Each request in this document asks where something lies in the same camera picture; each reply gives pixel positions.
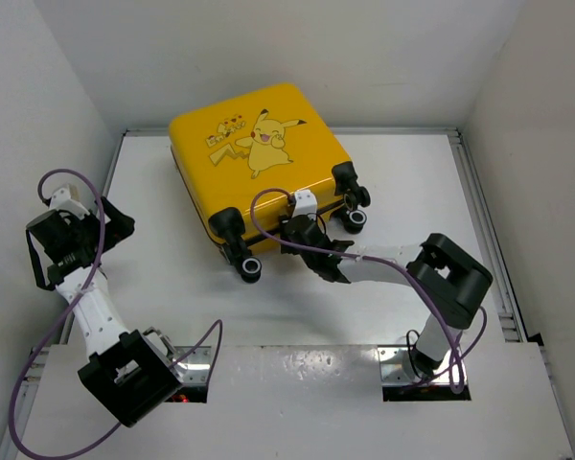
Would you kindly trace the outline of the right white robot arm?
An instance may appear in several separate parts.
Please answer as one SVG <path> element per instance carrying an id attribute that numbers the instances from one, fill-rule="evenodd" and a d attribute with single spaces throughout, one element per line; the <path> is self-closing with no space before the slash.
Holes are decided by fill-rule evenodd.
<path id="1" fill-rule="evenodd" d="M 414 288 L 429 308 L 417 341 L 403 359 L 413 381 L 433 377 L 446 354 L 457 347 L 488 293 L 493 275 L 444 234 L 432 233 L 414 246 L 357 247 L 330 239 L 306 216 L 281 224 L 282 250 L 331 283 L 380 282 Z"/>

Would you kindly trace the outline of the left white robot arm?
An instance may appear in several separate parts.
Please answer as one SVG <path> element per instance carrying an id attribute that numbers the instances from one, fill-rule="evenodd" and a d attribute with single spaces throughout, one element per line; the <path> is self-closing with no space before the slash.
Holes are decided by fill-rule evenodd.
<path id="1" fill-rule="evenodd" d="M 149 339 L 159 330 L 129 330 L 112 302 L 97 255 L 134 232 L 133 218 L 107 199 L 102 201 L 107 223 L 87 210 L 74 187 L 55 190 L 48 211 L 26 226 L 28 244 L 39 242 L 51 260 L 40 265 L 31 254 L 37 285 L 57 291 L 74 302 L 82 331 L 87 363 L 78 371 L 83 386 L 124 426 L 132 427 L 180 388 L 182 379 L 172 368 L 176 350 L 170 341 L 156 347 Z"/>

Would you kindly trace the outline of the yellow suitcase with dark lining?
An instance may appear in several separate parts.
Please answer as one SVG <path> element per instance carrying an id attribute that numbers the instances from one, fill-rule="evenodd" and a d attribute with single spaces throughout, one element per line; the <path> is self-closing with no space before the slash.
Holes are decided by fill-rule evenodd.
<path id="1" fill-rule="evenodd" d="M 262 275 L 293 194 L 310 189 L 317 223 L 359 233 L 371 203 L 349 153 L 302 93 L 280 83 L 175 117 L 172 157 L 207 236 L 247 283 Z"/>

